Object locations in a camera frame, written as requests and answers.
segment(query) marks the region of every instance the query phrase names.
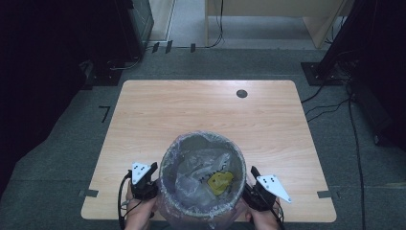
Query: light wood surface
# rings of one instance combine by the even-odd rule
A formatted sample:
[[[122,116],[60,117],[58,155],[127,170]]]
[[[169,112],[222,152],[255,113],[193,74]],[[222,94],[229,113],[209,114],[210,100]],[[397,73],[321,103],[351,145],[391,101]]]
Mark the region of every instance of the light wood surface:
[[[237,97],[239,89],[248,97]],[[241,148],[248,171],[256,166],[279,178],[292,198],[291,204],[282,201],[285,221],[336,219],[331,198],[317,195],[327,183],[290,80],[127,81],[89,187],[99,194],[85,199],[81,215],[116,219],[119,186],[131,163],[159,166],[173,140],[195,130],[229,138]],[[154,219],[163,218],[158,213]]]
[[[219,16],[221,0],[205,0],[205,39],[209,16]],[[353,0],[233,0],[223,2],[224,16],[302,17],[316,48],[321,48],[338,15],[346,15]]]

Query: black cable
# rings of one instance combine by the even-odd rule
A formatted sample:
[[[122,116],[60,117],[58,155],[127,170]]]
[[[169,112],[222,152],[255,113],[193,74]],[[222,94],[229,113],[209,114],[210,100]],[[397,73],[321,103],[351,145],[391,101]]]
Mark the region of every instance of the black cable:
[[[356,126],[352,117],[352,109],[351,109],[351,100],[349,100],[349,113],[350,113],[350,120],[352,125],[352,130],[354,132],[355,137],[355,146],[356,146],[356,159],[357,159],[357,166],[359,172],[359,183],[361,187],[361,219],[362,219],[362,229],[366,229],[365,225],[365,193],[364,193],[364,174],[362,173],[362,165],[361,165],[361,155],[359,150],[359,140],[358,140],[358,133],[356,130]]]
[[[275,202],[276,202],[276,203],[278,204],[278,206],[279,206],[279,211],[281,212],[281,219],[282,219],[282,222],[284,222],[283,208],[281,207],[280,203],[279,203],[277,200],[275,200]]]
[[[215,17],[217,21],[218,28],[220,29],[220,35],[217,38],[217,41],[211,46],[205,46],[204,48],[213,48],[214,46],[218,45],[221,40],[224,40],[223,37],[223,10],[224,10],[224,0],[221,0],[221,9],[220,9],[220,22],[218,22],[218,17]]]
[[[110,70],[127,70],[127,69],[131,69],[132,67],[136,66],[138,64],[138,62],[140,61],[140,59],[138,58],[136,62],[134,62],[133,64],[126,66],[126,67],[112,67],[110,68]]]
[[[125,220],[124,216],[122,216],[122,192],[123,192],[123,185],[125,184],[125,181],[129,178],[131,178],[132,171],[128,171],[128,174],[123,178],[122,183],[120,184],[120,189],[119,189],[119,198],[117,201],[118,205],[118,214],[119,214],[119,224],[122,229],[125,229]]]
[[[316,91],[315,94],[313,94],[312,96],[308,97],[307,99],[304,99],[301,101],[301,104],[307,103],[308,101],[314,99],[319,93],[320,91],[322,91],[322,88],[324,86],[326,86],[327,83],[331,82],[331,81],[348,81],[349,79],[324,79],[322,84],[320,85],[319,89]]]
[[[334,26],[331,26],[331,42],[334,41]]]
[[[138,207],[138,205],[141,204],[141,202],[143,202],[142,200],[140,200],[140,202],[138,202],[138,204],[136,204],[134,207],[132,207],[130,210],[126,211],[126,213],[124,214],[123,218],[125,218],[125,216],[127,216],[132,210],[134,210],[136,207]]]
[[[316,118],[322,116],[323,114],[332,113],[332,112],[337,111],[337,110],[340,108],[341,104],[345,103],[345,102],[348,101],[349,99],[350,99],[350,98],[345,99],[345,100],[343,100],[342,102],[340,102],[340,103],[338,103],[338,104],[334,104],[334,105],[325,105],[325,106],[315,106],[315,107],[313,107],[312,109],[308,110],[305,115],[307,115],[307,113],[309,113],[310,111],[313,111],[313,110],[316,109],[316,108],[324,108],[324,107],[336,107],[336,108],[335,108],[334,110],[323,111],[323,112],[319,113],[317,116],[311,118],[310,120],[307,120],[307,122],[309,123],[309,122],[313,121],[314,119],[316,119]]]

